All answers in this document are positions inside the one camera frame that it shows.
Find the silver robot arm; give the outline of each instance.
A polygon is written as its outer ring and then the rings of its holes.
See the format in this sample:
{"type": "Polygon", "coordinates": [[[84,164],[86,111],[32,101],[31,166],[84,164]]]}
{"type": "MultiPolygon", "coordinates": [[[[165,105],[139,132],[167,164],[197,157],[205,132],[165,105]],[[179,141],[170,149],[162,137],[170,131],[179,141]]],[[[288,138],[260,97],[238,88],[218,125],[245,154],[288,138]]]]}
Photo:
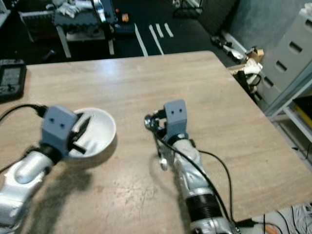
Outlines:
{"type": "MultiPolygon", "coordinates": [[[[145,127],[152,131],[156,142],[159,163],[167,170],[167,160],[161,153],[157,139],[185,154],[203,172],[200,154],[186,132],[187,114],[183,100],[168,102],[164,109],[145,117],[145,127]],[[166,119],[164,126],[160,120],[166,119]]],[[[174,168],[178,173],[182,195],[191,219],[193,234],[235,234],[236,228],[223,217],[211,185],[203,175],[180,154],[174,153],[174,168]]]]}
{"type": "Polygon", "coordinates": [[[85,149],[75,142],[86,131],[90,118],[79,126],[77,132],[72,131],[80,117],[61,106],[46,110],[39,147],[28,150],[25,157],[5,174],[4,186],[0,190],[0,234],[20,232],[32,197],[55,164],[68,159],[72,149],[85,153],[85,149]]]}

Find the wooden table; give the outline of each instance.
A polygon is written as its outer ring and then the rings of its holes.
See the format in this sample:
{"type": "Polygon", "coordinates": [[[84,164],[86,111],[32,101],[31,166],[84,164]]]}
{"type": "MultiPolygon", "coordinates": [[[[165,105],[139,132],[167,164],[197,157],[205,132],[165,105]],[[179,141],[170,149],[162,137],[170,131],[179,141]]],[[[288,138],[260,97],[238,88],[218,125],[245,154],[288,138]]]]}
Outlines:
{"type": "MultiPolygon", "coordinates": [[[[94,160],[54,167],[23,233],[188,233],[174,173],[161,170],[143,125],[147,113],[178,98],[197,147],[229,167],[236,220],[311,200],[311,173],[211,52],[32,65],[23,99],[1,112],[27,102],[97,107],[115,118],[117,137],[94,160]]],[[[0,167],[39,140],[40,123],[24,110],[0,126],[0,167]]],[[[228,205],[223,168],[208,156],[202,161],[228,205]]]]}

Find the white bowl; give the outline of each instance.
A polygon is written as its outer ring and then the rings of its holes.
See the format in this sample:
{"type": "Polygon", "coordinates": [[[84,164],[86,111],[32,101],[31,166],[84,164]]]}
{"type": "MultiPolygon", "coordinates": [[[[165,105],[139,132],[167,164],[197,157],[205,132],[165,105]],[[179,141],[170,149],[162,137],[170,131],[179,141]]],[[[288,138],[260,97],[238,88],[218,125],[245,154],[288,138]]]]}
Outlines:
{"type": "Polygon", "coordinates": [[[82,154],[76,150],[69,152],[70,158],[88,158],[98,155],[109,146],[116,134],[116,124],[113,117],[104,110],[97,108],[84,108],[74,111],[76,114],[83,113],[74,131],[86,118],[91,116],[91,120],[86,132],[76,142],[77,145],[86,149],[86,153],[82,154]]]}

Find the wall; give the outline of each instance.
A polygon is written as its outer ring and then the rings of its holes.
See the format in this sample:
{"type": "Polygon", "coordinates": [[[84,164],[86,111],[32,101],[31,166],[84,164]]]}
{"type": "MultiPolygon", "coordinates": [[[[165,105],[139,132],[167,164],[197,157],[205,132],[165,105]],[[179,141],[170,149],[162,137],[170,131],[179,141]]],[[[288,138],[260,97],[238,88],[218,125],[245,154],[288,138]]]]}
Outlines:
{"type": "Polygon", "coordinates": [[[240,0],[225,30],[246,49],[257,45],[269,57],[306,2],[309,0],[240,0]]]}

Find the black device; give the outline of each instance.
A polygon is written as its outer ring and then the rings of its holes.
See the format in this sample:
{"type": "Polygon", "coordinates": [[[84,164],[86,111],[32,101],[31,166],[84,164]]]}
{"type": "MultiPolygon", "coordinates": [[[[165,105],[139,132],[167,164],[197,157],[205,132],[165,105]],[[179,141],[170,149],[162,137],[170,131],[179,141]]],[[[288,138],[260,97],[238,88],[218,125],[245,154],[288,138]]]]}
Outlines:
{"type": "Polygon", "coordinates": [[[21,59],[0,60],[0,103],[22,97],[26,70],[21,59]]]}

